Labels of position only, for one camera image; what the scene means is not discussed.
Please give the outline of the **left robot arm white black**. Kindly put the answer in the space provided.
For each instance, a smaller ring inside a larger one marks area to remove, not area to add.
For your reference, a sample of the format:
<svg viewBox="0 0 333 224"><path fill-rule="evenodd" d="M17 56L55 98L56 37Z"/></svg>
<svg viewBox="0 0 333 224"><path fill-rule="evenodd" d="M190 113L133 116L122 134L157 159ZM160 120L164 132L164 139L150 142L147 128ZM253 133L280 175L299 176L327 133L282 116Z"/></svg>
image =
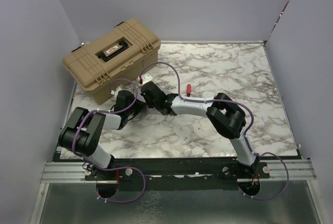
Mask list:
<svg viewBox="0 0 333 224"><path fill-rule="evenodd" d="M76 107L58 137L58 145L95 165L101 178L110 179L115 172L112 164L114 156L99 145L102 130L123 129L145 108L145 101L142 98L136 99L127 90L118 93L116 103L109 111L97 110L90 113L88 109Z"/></svg>

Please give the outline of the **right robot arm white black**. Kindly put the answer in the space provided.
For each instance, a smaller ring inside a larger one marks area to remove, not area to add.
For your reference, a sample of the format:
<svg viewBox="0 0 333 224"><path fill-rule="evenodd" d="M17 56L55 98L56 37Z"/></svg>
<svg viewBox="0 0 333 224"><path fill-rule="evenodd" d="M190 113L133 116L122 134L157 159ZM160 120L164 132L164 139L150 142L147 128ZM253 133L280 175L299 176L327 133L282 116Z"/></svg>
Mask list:
<svg viewBox="0 0 333 224"><path fill-rule="evenodd" d="M230 140L237 154L240 174L250 178L257 173L260 159L247 138L247 132L254 123L254 115L244 104L233 101L224 93L218 93L212 98L166 94L151 81L142 86L140 94L148 108L161 115L208 118L215 130Z"/></svg>

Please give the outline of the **tan plastic tool case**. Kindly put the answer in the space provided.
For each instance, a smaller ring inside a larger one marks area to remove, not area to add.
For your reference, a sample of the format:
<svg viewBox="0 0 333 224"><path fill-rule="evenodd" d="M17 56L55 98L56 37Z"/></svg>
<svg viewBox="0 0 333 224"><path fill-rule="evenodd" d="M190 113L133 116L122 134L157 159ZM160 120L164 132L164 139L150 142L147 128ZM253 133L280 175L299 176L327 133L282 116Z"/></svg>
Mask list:
<svg viewBox="0 0 333 224"><path fill-rule="evenodd" d="M137 79L158 60L160 39L136 19L116 25L100 38L80 46L62 60L77 84L101 105L110 91Z"/></svg>

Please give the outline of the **red handled screwdriver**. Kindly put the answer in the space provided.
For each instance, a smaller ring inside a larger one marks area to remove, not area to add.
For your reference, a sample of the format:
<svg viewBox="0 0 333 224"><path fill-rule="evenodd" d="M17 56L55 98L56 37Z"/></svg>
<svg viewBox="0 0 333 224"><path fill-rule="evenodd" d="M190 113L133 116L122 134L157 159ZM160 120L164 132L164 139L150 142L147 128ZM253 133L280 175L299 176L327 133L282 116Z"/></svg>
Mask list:
<svg viewBox="0 0 333 224"><path fill-rule="evenodd" d="M191 84L187 84L186 95L187 95L187 97L190 97L190 95L191 95Z"/></svg>

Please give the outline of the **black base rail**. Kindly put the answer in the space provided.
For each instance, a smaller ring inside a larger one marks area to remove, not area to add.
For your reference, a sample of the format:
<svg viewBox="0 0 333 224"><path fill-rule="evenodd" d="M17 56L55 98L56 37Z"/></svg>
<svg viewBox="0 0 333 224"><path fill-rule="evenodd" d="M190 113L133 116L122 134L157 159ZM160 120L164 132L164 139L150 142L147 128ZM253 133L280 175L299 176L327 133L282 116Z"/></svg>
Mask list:
<svg viewBox="0 0 333 224"><path fill-rule="evenodd" d="M239 169L237 159L218 158L130 158L112 164L119 171L103 171L83 163L86 180L96 180L104 191L237 190L242 183L258 188L258 180L269 178L267 163L259 161L255 173Z"/></svg>

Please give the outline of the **aluminium extrusion frame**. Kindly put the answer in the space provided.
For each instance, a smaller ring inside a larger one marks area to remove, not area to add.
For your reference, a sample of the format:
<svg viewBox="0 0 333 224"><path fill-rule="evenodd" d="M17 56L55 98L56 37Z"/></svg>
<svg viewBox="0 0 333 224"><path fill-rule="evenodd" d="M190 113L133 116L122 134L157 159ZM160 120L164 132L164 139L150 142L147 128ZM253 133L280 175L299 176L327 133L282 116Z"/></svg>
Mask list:
<svg viewBox="0 0 333 224"><path fill-rule="evenodd" d="M46 162L40 183L96 183L96 180L86 180L83 162Z"/></svg>

